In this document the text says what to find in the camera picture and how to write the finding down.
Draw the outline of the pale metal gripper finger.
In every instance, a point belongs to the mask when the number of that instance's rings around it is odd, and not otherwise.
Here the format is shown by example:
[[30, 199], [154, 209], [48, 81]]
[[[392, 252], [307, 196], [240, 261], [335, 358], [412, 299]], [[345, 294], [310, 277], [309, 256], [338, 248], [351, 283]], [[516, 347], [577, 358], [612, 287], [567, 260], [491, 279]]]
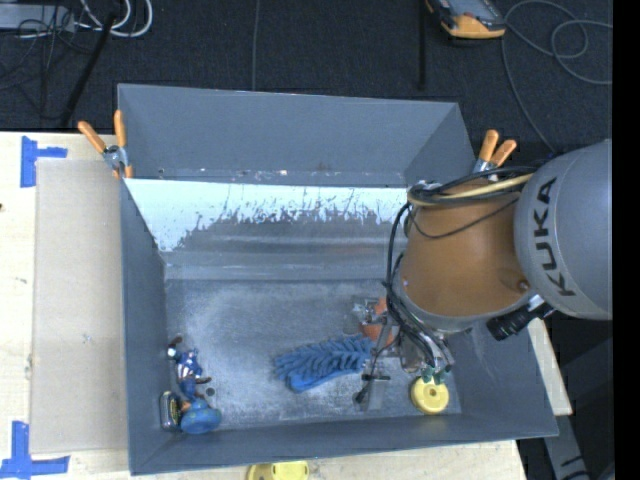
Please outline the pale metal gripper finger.
[[359, 392], [359, 407], [362, 411], [381, 410], [390, 375], [381, 364], [371, 364], [361, 377], [363, 386]]
[[394, 328], [397, 322], [389, 316], [382, 316], [373, 326], [373, 330], [377, 332], [374, 346], [371, 349], [371, 367], [377, 366], [378, 360], [393, 345], [395, 340]]

